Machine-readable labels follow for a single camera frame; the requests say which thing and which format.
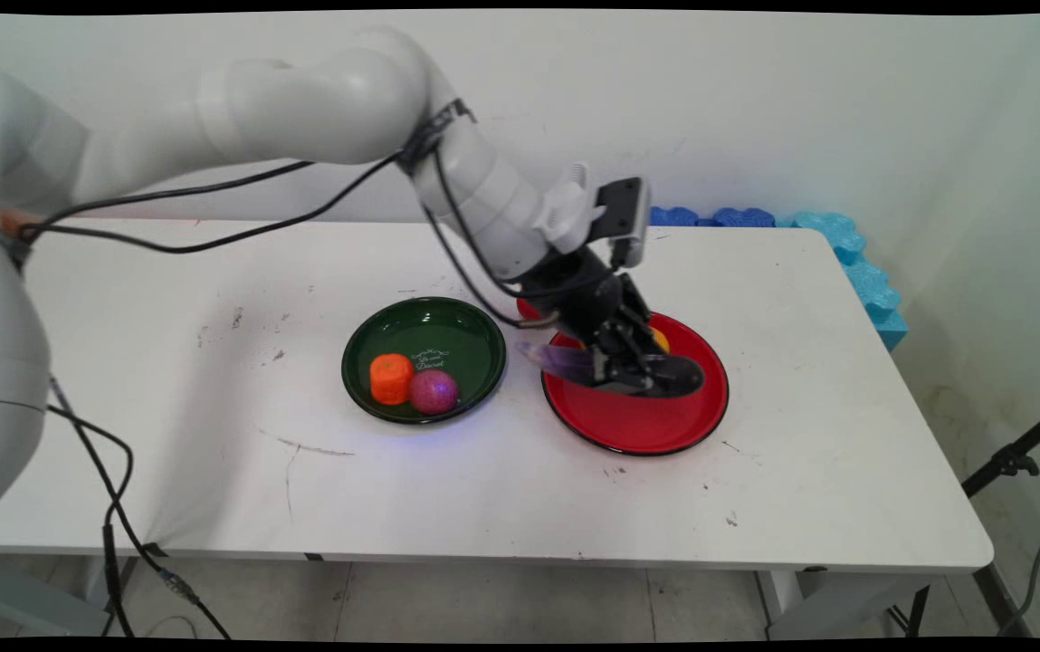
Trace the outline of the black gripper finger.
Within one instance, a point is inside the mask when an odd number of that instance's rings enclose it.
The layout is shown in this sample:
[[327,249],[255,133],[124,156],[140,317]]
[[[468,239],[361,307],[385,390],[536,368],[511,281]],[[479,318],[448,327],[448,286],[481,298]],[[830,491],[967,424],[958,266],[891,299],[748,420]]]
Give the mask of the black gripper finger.
[[622,396],[648,396],[657,388],[652,364],[655,351],[607,354],[590,348],[594,383],[591,388]]
[[652,330],[655,312],[622,312],[622,366],[628,369],[652,369],[667,351]]

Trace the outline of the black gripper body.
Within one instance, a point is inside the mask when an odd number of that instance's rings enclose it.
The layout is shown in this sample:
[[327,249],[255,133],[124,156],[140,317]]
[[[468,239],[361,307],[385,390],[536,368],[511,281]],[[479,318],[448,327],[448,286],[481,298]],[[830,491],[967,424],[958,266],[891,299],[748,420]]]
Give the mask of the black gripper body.
[[517,284],[540,315],[556,313],[561,333],[589,350],[624,353],[622,312],[651,312],[631,275],[612,272],[590,247],[549,253]]

